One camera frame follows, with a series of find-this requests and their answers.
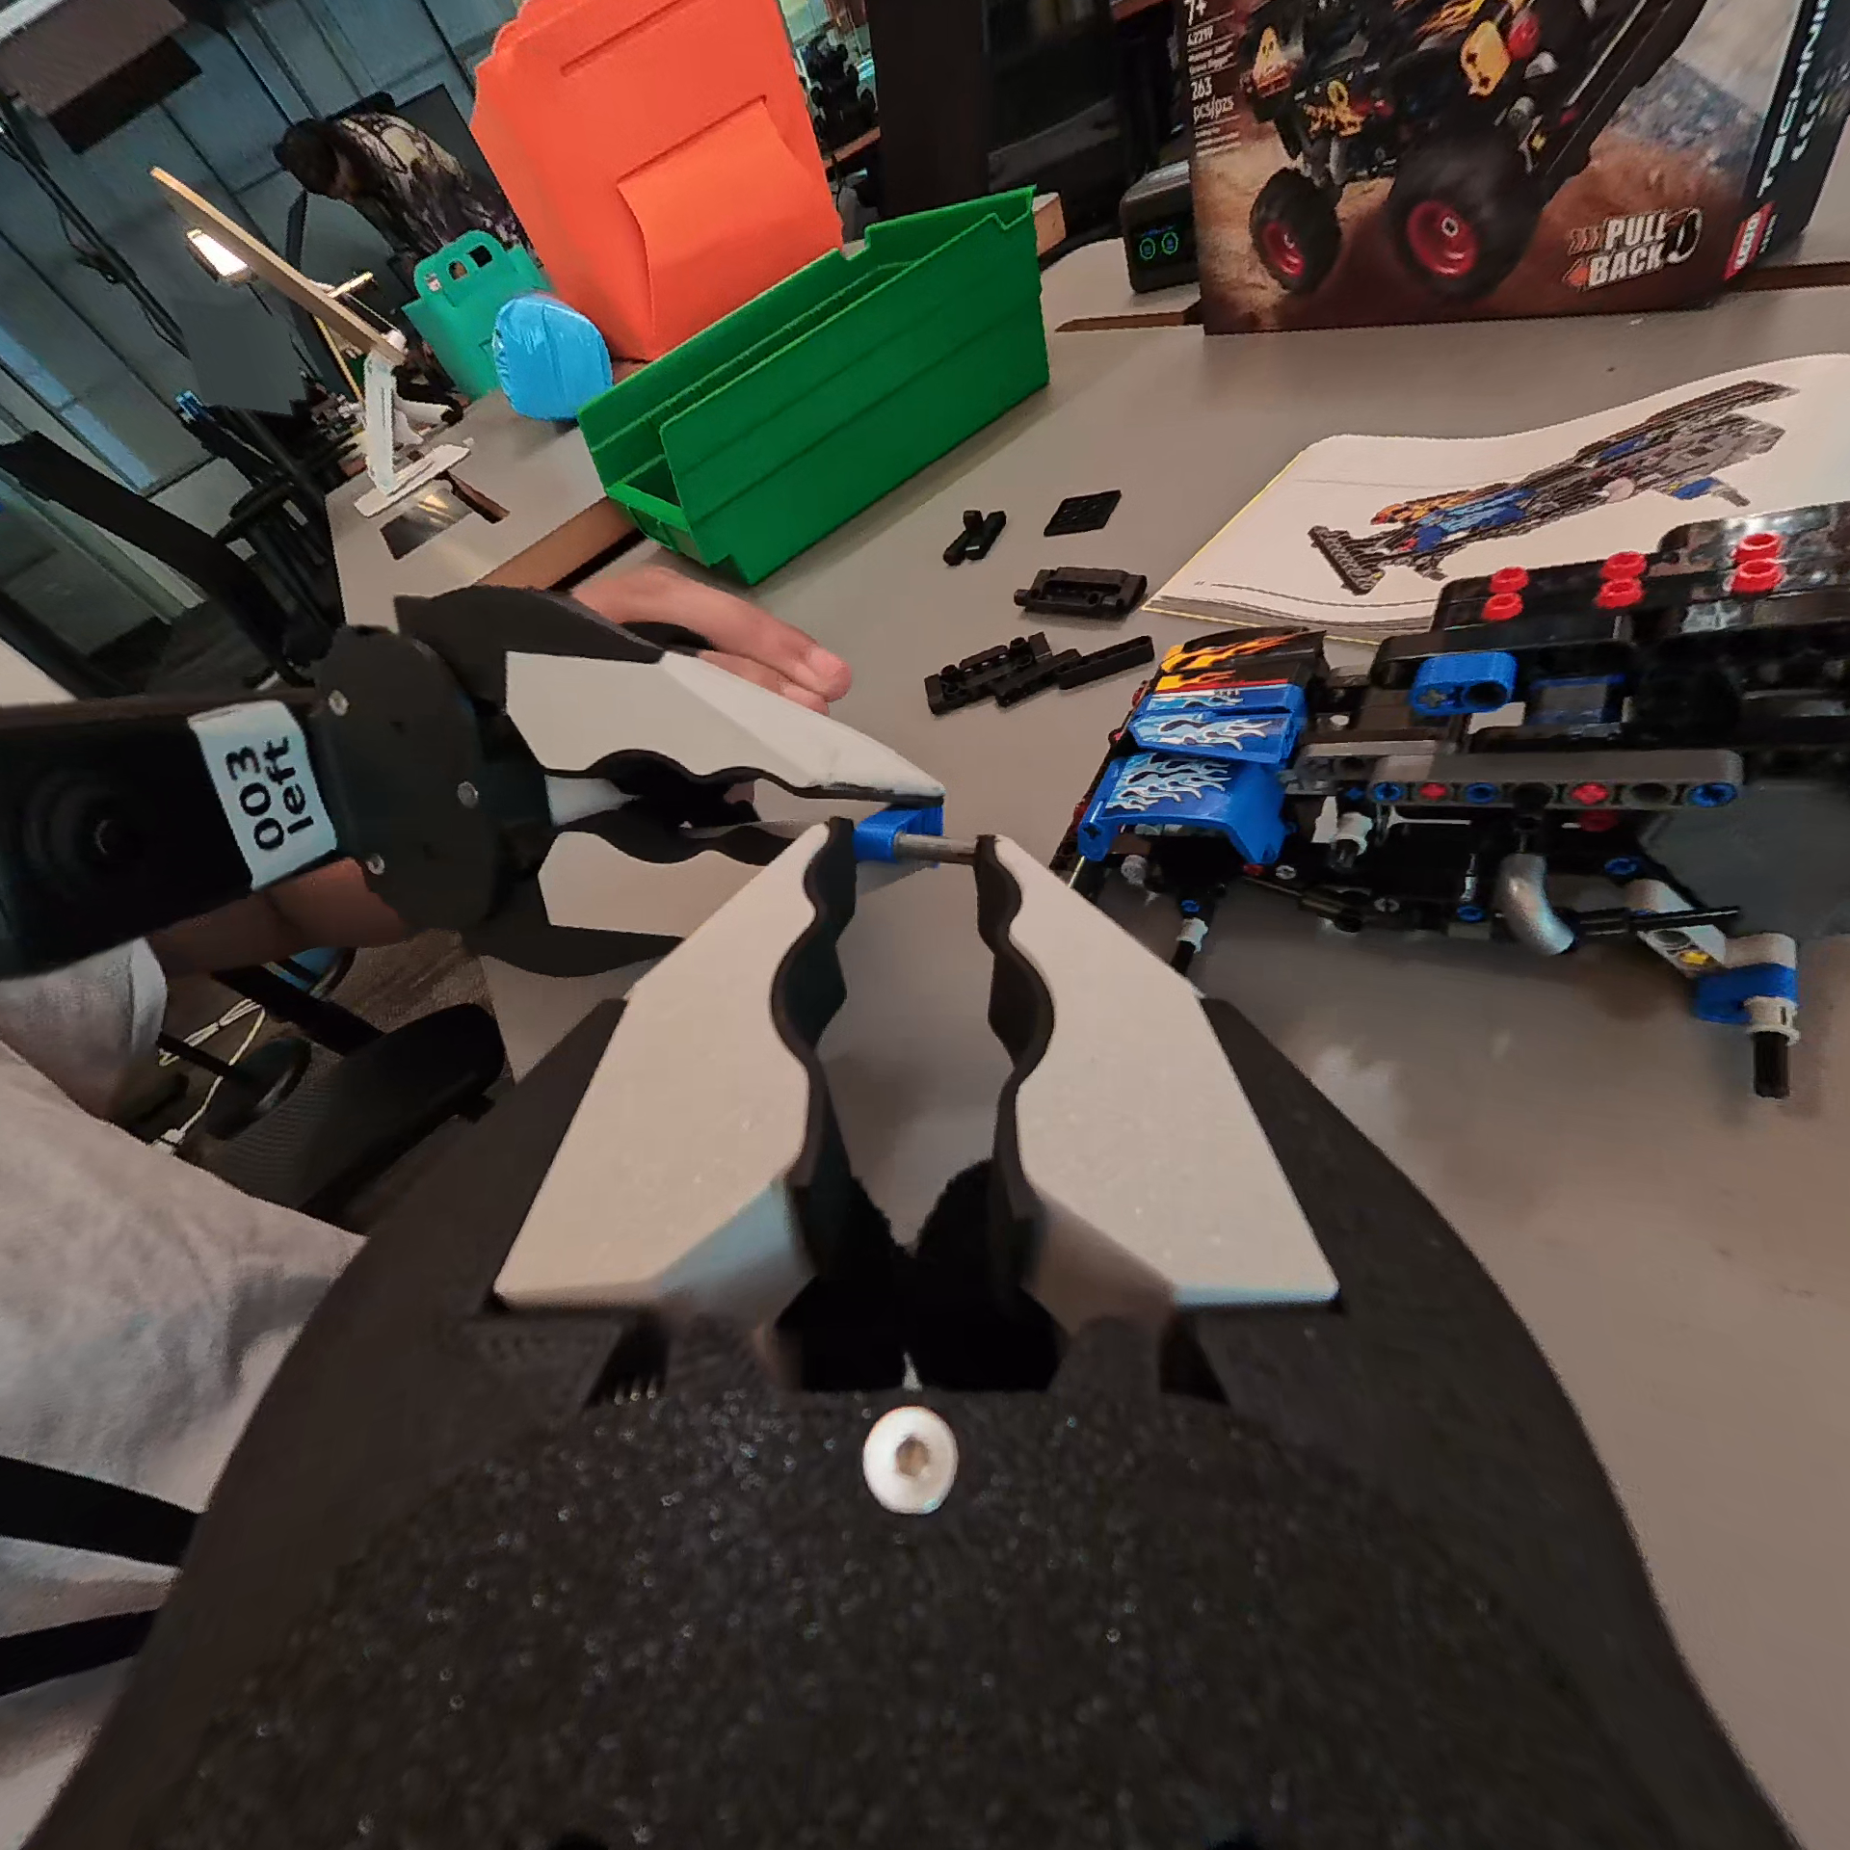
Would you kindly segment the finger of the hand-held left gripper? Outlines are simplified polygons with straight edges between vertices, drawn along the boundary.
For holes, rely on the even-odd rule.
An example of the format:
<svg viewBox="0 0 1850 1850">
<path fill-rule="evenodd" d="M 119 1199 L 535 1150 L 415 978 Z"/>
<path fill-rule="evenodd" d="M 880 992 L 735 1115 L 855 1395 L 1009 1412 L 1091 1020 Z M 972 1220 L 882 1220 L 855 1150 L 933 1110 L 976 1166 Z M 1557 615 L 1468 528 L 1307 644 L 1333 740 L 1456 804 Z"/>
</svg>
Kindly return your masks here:
<svg viewBox="0 0 1850 1850">
<path fill-rule="evenodd" d="M 633 809 L 630 783 L 672 795 L 769 783 L 807 802 L 931 810 L 945 788 L 865 734 L 687 654 L 644 661 L 512 653 L 503 717 L 542 770 L 549 820 L 583 831 Z"/>
<path fill-rule="evenodd" d="M 542 863 L 549 925 L 741 946 L 795 935 L 812 914 L 806 878 L 851 853 L 851 807 L 792 795 L 762 818 L 769 773 L 544 773 L 555 837 Z"/>
</svg>

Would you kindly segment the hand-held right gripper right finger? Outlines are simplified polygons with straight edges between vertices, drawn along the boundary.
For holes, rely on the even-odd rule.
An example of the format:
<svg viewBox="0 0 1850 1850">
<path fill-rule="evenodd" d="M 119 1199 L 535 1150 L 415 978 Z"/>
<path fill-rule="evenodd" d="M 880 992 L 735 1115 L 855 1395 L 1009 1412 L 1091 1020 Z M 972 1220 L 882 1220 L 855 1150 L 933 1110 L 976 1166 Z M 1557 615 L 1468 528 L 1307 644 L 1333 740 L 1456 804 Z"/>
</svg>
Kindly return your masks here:
<svg viewBox="0 0 1850 1850">
<path fill-rule="evenodd" d="M 1098 1322 L 1339 1306 L 1335 1262 L 1198 990 L 1002 837 L 928 845 L 928 1355 L 1051 1360 Z"/>
</svg>

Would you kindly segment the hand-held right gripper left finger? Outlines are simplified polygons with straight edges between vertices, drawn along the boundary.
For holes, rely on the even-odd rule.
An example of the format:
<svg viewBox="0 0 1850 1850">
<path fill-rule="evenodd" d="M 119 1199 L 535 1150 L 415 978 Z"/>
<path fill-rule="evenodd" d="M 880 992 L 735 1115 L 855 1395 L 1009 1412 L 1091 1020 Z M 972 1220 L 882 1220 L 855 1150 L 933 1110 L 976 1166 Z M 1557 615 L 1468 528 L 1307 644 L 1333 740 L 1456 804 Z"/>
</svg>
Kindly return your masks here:
<svg viewBox="0 0 1850 1850">
<path fill-rule="evenodd" d="M 617 1313 L 596 1393 L 659 1393 L 702 1324 L 807 1393 L 906 1376 L 906 1264 L 818 1055 L 855 910 L 851 827 L 814 824 L 620 1004 L 492 1286 Z"/>
</svg>

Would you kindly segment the blue lego piece with axle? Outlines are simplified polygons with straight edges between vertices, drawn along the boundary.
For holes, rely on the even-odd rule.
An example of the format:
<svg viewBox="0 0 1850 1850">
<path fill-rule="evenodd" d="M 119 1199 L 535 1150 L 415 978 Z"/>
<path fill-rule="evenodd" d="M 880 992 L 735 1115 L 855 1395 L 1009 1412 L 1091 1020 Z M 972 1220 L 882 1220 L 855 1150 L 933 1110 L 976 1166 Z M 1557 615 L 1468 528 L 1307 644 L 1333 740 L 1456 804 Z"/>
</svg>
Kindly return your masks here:
<svg viewBox="0 0 1850 1850">
<path fill-rule="evenodd" d="M 979 848 L 972 839 L 953 839 L 942 831 L 942 800 L 890 804 L 851 827 L 851 857 L 858 866 L 902 873 L 938 866 L 972 866 Z"/>
</svg>

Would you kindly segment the black lego beam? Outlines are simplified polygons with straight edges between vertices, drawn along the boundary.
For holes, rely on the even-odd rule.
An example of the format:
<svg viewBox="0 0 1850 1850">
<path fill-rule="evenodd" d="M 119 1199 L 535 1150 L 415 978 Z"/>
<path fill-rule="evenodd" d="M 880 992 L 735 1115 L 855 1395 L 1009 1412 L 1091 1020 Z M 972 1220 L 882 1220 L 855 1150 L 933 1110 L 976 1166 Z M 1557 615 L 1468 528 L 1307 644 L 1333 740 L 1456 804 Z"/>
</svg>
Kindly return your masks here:
<svg viewBox="0 0 1850 1850">
<path fill-rule="evenodd" d="M 994 686 L 991 699 L 999 710 L 1009 710 L 1028 703 L 1042 691 L 1075 691 L 1152 666 L 1154 644 L 1148 634 L 1120 638 L 1091 653 L 1064 650 L 1040 654 L 1007 674 Z"/>
<path fill-rule="evenodd" d="M 1051 656 L 1048 636 L 1033 633 L 988 645 L 958 663 L 946 663 L 923 681 L 927 710 L 933 718 L 945 718 L 958 710 L 994 700 L 1004 683 L 1037 669 Z"/>
</svg>

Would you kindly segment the lego truck model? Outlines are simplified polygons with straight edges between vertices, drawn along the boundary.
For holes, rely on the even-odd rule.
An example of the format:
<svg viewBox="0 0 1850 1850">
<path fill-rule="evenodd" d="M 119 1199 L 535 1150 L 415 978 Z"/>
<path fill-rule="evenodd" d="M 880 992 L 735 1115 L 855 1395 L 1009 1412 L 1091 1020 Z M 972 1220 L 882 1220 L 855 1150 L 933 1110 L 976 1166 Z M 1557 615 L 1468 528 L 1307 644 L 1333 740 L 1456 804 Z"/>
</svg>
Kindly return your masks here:
<svg viewBox="0 0 1850 1850">
<path fill-rule="evenodd" d="M 1186 970 L 1237 883 L 1346 935 L 1646 948 L 1785 1100 L 1798 954 L 1846 937 L 1848 508 L 1450 583 L 1362 667 L 1319 633 L 1179 644 L 1056 845 L 1174 902 Z"/>
</svg>

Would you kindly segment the lego instruction booklet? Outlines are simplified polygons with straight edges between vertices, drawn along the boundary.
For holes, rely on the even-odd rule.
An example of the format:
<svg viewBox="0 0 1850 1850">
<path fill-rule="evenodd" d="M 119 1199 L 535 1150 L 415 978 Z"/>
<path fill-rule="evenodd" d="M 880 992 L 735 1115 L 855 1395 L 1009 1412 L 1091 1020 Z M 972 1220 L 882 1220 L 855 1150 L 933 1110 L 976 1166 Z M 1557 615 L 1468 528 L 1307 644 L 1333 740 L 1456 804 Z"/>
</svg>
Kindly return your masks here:
<svg viewBox="0 0 1850 1850">
<path fill-rule="evenodd" d="M 1377 642 L 1504 569 L 1652 551 L 1684 524 L 1846 497 L 1848 358 L 1758 362 L 1526 431 L 1300 452 L 1145 613 Z"/>
</svg>

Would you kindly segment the lego set box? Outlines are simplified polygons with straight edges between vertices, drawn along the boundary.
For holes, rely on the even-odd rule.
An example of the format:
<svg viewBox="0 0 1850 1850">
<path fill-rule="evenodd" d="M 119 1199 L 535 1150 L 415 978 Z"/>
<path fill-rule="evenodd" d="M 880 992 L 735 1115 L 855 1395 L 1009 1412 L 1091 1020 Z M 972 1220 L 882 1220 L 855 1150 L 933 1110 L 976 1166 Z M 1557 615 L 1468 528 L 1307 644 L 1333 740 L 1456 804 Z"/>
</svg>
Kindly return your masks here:
<svg viewBox="0 0 1850 1850">
<path fill-rule="evenodd" d="M 1841 3 L 1189 3 L 1200 325 L 1700 309 L 1803 234 Z"/>
</svg>

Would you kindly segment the person's left hand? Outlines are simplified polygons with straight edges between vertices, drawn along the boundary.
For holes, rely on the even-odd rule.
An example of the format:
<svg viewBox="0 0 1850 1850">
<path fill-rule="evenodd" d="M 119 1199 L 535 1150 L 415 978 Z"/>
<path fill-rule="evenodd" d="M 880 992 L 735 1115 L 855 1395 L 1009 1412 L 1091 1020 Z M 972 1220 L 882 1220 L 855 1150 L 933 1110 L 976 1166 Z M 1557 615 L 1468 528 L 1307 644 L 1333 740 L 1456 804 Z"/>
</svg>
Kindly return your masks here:
<svg viewBox="0 0 1850 1850">
<path fill-rule="evenodd" d="M 697 634 L 705 661 L 812 712 L 830 712 L 851 686 L 847 663 L 811 634 L 669 565 L 604 573 L 572 597 L 630 630 L 665 626 Z"/>
</svg>

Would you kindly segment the green plastic bin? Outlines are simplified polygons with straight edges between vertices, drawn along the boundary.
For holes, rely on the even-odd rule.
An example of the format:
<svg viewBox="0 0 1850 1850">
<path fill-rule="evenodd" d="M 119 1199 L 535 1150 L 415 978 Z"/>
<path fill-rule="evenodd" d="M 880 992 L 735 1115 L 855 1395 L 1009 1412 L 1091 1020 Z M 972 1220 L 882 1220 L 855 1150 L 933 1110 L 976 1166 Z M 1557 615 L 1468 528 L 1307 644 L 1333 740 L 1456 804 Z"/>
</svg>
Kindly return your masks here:
<svg viewBox="0 0 1850 1850">
<path fill-rule="evenodd" d="M 1033 190 L 876 222 L 578 414 L 638 533 L 754 585 L 1048 386 Z"/>
</svg>

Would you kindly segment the blue wrapped bundle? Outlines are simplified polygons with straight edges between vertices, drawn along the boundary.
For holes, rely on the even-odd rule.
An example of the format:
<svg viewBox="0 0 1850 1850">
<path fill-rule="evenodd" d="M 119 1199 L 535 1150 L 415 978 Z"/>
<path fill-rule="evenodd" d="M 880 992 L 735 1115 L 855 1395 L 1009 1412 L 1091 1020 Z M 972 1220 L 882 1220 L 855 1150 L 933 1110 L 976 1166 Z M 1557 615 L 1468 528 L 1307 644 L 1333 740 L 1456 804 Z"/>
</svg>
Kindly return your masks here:
<svg viewBox="0 0 1850 1850">
<path fill-rule="evenodd" d="M 528 421 L 572 426 L 615 384 L 598 328 L 552 294 L 518 294 L 495 315 L 492 367 L 508 407 Z"/>
</svg>

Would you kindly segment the teal bag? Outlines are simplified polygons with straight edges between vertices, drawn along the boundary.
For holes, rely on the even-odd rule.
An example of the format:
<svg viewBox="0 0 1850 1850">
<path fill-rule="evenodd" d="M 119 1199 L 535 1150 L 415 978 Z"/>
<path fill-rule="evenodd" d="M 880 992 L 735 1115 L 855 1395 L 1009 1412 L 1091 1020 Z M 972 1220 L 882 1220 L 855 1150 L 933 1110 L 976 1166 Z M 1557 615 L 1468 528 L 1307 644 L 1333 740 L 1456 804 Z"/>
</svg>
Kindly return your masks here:
<svg viewBox="0 0 1850 1850">
<path fill-rule="evenodd" d="M 522 294 L 549 291 L 549 277 L 523 247 L 469 231 L 415 262 L 405 318 L 465 400 L 500 387 L 492 327 Z"/>
</svg>

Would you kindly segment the orange plastic container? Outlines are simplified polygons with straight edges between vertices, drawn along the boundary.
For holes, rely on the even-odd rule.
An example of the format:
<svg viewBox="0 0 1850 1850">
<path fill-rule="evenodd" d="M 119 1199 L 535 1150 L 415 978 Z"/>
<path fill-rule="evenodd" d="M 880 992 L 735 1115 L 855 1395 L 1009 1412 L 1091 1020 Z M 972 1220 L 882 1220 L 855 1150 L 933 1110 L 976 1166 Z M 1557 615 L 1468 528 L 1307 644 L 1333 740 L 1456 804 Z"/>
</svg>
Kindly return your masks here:
<svg viewBox="0 0 1850 1850">
<path fill-rule="evenodd" d="M 775 3 L 526 3 L 478 67 L 470 132 L 620 362 L 840 251 Z"/>
</svg>

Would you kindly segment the black power device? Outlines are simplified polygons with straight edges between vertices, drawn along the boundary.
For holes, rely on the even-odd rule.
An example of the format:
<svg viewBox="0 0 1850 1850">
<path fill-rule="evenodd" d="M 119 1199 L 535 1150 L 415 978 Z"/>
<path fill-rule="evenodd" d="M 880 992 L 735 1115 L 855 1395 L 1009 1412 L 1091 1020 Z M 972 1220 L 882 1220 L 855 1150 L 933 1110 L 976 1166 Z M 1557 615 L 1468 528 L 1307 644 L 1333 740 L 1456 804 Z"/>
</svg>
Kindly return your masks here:
<svg viewBox="0 0 1850 1850">
<path fill-rule="evenodd" d="M 1133 296 L 1198 282 L 1194 185 L 1186 159 L 1165 164 L 1126 190 L 1119 202 L 1119 234 L 1126 282 Z"/>
</svg>

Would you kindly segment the hanging ceiling panel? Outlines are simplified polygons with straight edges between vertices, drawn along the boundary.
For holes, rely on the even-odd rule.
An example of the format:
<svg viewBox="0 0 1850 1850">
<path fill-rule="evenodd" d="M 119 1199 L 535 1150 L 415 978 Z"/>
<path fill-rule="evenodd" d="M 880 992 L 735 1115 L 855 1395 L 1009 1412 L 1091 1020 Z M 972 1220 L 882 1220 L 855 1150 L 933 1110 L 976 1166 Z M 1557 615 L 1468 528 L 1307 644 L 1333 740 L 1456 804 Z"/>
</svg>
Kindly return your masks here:
<svg viewBox="0 0 1850 1850">
<path fill-rule="evenodd" d="M 39 117 L 108 86 L 161 102 L 198 76 L 170 3 L 5 3 L 5 97 Z"/>
</svg>

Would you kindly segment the black lego frame piece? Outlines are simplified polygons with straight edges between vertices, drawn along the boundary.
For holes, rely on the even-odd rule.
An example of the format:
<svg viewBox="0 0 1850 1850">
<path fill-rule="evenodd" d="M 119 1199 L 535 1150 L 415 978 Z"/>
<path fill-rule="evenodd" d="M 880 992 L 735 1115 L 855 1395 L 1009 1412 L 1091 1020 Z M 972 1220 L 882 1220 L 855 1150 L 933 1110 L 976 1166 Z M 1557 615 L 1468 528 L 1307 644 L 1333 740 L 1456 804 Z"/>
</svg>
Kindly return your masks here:
<svg viewBox="0 0 1850 1850">
<path fill-rule="evenodd" d="M 1013 604 L 1040 617 L 1120 621 L 1145 600 L 1148 576 L 1131 571 L 1053 567 L 1013 592 Z"/>
</svg>

